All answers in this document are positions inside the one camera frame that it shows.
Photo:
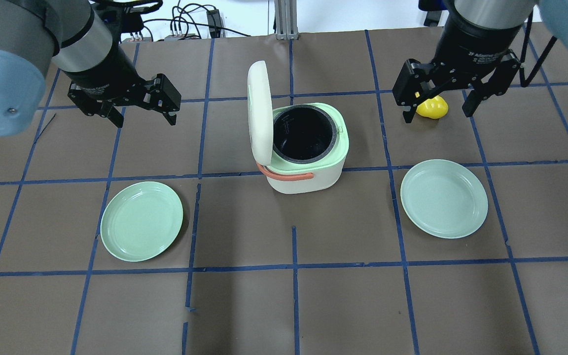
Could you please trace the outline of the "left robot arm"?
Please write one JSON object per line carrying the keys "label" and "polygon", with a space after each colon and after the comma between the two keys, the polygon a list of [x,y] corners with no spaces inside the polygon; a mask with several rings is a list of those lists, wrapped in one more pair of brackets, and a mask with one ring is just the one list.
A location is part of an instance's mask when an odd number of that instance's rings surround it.
{"label": "left robot arm", "polygon": [[162,114],[172,126],[181,94],[164,74],[143,79],[119,45],[143,27],[160,0],[0,0],[0,137],[27,129],[54,64],[70,80],[68,97],[87,116],[117,128],[118,107]]}

